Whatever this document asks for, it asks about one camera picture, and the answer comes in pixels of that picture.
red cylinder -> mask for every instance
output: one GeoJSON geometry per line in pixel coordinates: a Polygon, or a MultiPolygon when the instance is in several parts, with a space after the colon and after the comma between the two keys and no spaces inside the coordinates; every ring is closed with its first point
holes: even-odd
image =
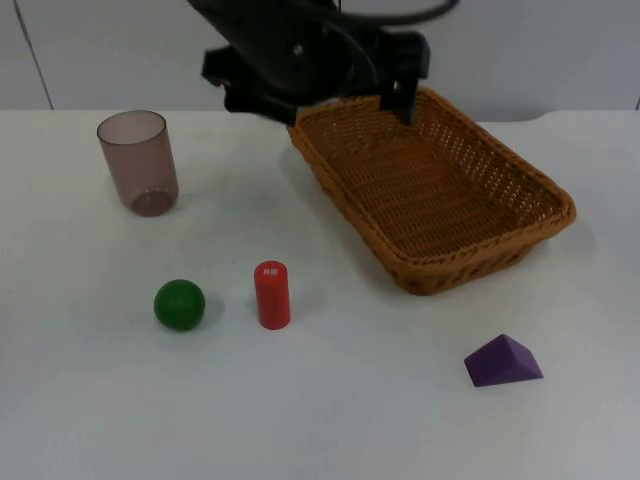
{"type": "Polygon", "coordinates": [[[258,320],[269,330],[284,328],[291,319],[287,267],[274,260],[263,262],[253,272],[258,320]]]}

pink transparent cup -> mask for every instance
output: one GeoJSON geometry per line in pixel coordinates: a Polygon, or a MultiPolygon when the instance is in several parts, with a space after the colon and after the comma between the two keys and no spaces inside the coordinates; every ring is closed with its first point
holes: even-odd
{"type": "Polygon", "coordinates": [[[143,217],[173,207],[178,180],[162,115],[146,110],[118,113],[98,126],[98,139],[125,207],[143,217]]]}

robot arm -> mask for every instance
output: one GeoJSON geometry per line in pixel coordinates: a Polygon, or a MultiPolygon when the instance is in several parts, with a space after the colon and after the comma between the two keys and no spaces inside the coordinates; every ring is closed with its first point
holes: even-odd
{"type": "Polygon", "coordinates": [[[225,108],[287,125],[299,107],[360,95],[380,95],[381,109],[411,122],[429,46],[419,33],[382,27],[429,21],[458,3],[387,17],[345,14],[333,0],[188,1],[229,42],[207,51],[202,68],[225,88],[225,108]]]}

white wall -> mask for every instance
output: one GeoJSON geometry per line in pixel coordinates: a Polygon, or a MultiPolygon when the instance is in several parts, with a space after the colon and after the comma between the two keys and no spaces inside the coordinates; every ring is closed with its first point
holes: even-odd
{"type": "Polygon", "coordinates": [[[0,109],[48,108],[11,0],[0,0],[0,109]]]}
{"type": "MultiPolygon", "coordinates": [[[[401,12],[430,0],[343,0],[401,12]]],[[[422,27],[428,84],[479,120],[631,109],[640,96],[640,1],[461,0],[422,27]]],[[[224,44],[186,0],[20,0],[56,108],[213,109],[200,78],[224,44]]]]}
{"type": "MultiPolygon", "coordinates": [[[[429,1],[343,6],[389,13],[429,1]]],[[[421,31],[433,50],[427,83],[478,119],[631,109],[640,95],[639,0],[461,0],[421,31]]]]}
{"type": "Polygon", "coordinates": [[[19,0],[55,108],[222,108],[200,78],[224,41],[186,0],[19,0]]]}

black cable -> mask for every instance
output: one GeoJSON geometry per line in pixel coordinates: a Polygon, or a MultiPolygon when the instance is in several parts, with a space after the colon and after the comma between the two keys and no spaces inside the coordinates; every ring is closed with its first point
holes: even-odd
{"type": "Polygon", "coordinates": [[[446,15],[453,10],[459,0],[445,0],[441,5],[420,10],[418,12],[406,13],[403,15],[360,15],[356,13],[344,13],[317,7],[310,3],[299,3],[297,0],[282,0],[288,6],[294,8],[299,13],[305,14],[314,20],[328,20],[337,24],[350,23],[353,25],[363,25],[370,27],[393,27],[415,25],[434,20],[446,15]]]}

